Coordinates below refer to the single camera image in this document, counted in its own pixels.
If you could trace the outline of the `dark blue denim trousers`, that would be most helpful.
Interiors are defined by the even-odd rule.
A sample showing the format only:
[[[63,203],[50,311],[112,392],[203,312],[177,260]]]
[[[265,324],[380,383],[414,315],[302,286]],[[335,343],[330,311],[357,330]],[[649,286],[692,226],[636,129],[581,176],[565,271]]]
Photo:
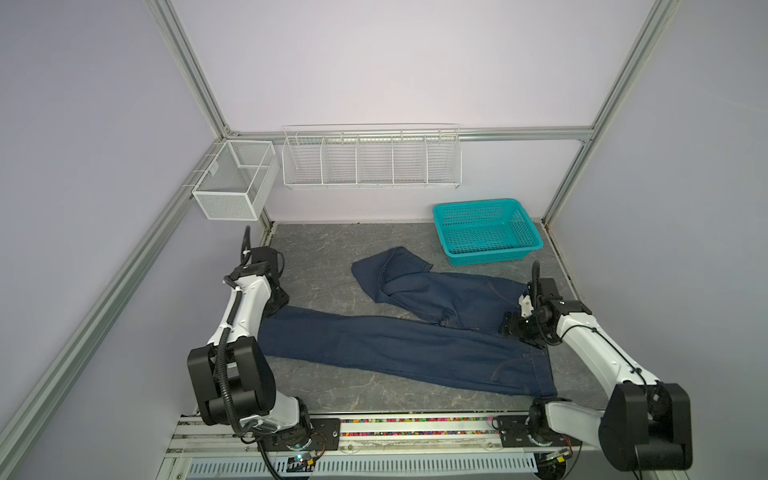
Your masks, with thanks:
[[[351,273],[374,302],[413,319],[286,306],[261,324],[263,353],[449,388],[556,396],[548,352],[500,332],[505,316],[519,312],[525,284],[436,272],[404,247],[358,260]]]

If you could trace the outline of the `teal plastic basket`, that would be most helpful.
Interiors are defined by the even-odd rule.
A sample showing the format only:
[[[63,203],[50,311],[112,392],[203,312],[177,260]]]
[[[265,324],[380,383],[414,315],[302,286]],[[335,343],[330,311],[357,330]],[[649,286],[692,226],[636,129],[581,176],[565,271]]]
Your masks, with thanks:
[[[439,204],[432,213],[454,267],[522,260],[543,248],[533,220],[514,199]]]

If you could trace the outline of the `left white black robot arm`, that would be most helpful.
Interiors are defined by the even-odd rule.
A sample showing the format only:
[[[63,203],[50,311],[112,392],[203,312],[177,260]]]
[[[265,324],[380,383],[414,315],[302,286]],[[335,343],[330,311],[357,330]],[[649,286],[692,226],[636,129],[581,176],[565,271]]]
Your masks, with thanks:
[[[207,425],[227,425],[240,438],[258,438],[300,423],[300,405],[276,387],[258,335],[263,320],[289,303],[280,285],[282,254],[251,244],[246,227],[239,263],[223,278],[230,297],[216,331],[187,357],[199,414]]]

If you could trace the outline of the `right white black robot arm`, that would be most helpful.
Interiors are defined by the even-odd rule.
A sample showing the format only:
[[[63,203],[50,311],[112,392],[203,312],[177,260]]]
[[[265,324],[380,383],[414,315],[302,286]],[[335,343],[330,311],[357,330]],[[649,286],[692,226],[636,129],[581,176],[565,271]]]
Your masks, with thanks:
[[[661,381],[619,347],[579,300],[564,299],[551,278],[533,264],[520,309],[500,327],[538,348],[569,346],[605,391],[603,411],[564,398],[537,398],[525,422],[531,443],[555,438],[598,448],[618,471],[640,478],[645,471],[683,471],[693,464],[691,400],[677,383]]]

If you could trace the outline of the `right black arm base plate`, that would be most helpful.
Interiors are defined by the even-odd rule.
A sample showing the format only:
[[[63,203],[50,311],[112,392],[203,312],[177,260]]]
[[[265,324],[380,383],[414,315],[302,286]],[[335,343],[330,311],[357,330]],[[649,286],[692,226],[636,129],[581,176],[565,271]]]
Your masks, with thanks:
[[[503,448],[572,448],[581,442],[551,430],[548,426],[530,425],[527,414],[499,415],[493,417],[491,426],[497,431]]]

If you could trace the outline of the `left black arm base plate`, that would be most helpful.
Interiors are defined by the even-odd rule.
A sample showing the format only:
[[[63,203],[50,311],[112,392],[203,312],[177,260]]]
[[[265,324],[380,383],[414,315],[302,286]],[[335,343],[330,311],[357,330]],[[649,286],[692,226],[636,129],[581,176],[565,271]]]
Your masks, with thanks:
[[[311,417],[307,425],[299,424],[262,439],[267,452],[336,451],[341,440],[339,418]]]

